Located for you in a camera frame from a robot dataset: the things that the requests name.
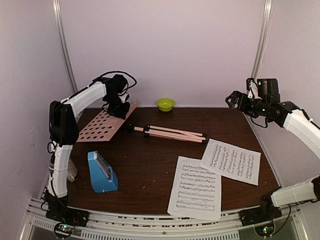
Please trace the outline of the pink perforated music stand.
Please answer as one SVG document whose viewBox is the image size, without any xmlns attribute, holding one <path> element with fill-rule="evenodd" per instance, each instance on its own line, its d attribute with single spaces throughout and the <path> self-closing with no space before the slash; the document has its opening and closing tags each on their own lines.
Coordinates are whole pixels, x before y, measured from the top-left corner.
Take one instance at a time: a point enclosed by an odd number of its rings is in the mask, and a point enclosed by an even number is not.
<svg viewBox="0 0 320 240">
<path fill-rule="evenodd" d="M 176 127 L 166 127 L 154 124 L 128 124 L 127 119 L 116 118 L 101 110 L 78 134 L 77 143 L 109 142 L 119 131 L 139 132 L 144 137 L 158 137 L 205 144 L 207 135 L 200 132 L 183 130 Z"/>
</svg>

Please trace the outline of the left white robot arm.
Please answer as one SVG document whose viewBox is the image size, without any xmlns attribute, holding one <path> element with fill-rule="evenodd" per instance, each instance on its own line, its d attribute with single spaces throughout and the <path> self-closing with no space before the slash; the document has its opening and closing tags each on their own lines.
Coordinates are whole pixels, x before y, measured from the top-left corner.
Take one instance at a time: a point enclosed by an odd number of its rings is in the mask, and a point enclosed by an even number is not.
<svg viewBox="0 0 320 240">
<path fill-rule="evenodd" d="M 110 116 L 126 119 L 131 104 L 128 90 L 137 81 L 130 74 L 114 70 L 95 78 L 89 85 L 61 100 L 52 101 L 49 106 L 50 141 L 47 151 L 51 155 L 49 163 L 48 193 L 60 200 L 68 195 L 67 169 L 74 144 L 79 138 L 76 118 L 95 101 L 102 100 L 102 109 Z"/>
</svg>

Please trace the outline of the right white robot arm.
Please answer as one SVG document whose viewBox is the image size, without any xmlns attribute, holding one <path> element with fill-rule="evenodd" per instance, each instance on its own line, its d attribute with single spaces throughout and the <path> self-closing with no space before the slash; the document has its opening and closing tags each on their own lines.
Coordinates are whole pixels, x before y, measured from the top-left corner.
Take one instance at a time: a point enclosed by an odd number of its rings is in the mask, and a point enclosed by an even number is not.
<svg viewBox="0 0 320 240">
<path fill-rule="evenodd" d="M 264 127 L 276 123 L 301 140 L 317 157 L 320 155 L 320 127 L 310 118 L 307 112 L 291 101 L 281 101 L 278 80 L 260 78 L 246 80 L 246 93 L 233 91 L 225 98 L 231 109 L 237 109 L 251 119 L 263 117 Z M 315 176 L 304 182 L 280 188 L 261 200 L 262 206 L 256 210 L 259 220 L 268 220 L 276 208 L 316 203 L 320 200 L 320 177 Z"/>
</svg>

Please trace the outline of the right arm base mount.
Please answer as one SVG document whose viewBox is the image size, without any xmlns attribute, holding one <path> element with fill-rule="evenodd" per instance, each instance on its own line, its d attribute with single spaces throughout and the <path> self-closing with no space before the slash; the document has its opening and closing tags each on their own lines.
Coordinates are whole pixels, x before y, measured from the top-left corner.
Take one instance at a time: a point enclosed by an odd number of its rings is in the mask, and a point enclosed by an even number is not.
<svg viewBox="0 0 320 240">
<path fill-rule="evenodd" d="M 244 209 L 239 212 L 242 226 L 258 225 L 254 228 L 255 233 L 263 238 L 271 237 L 276 233 L 274 220 L 281 216 L 282 212 L 279 207 L 274 206 L 270 194 L 261 197 L 258 207 Z"/>
</svg>

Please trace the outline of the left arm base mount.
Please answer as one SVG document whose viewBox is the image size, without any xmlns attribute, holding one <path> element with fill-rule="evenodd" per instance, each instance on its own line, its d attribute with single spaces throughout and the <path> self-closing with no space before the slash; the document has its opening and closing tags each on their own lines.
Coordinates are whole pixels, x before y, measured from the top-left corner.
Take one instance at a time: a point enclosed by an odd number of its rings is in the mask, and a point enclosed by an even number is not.
<svg viewBox="0 0 320 240">
<path fill-rule="evenodd" d="M 47 219 L 56 221 L 53 233 L 62 240 L 69 238 L 76 227 L 86 227 L 90 215 L 86 210 L 68 207 L 67 201 L 67 197 L 58 198 L 46 190 L 40 206 Z"/>
</svg>

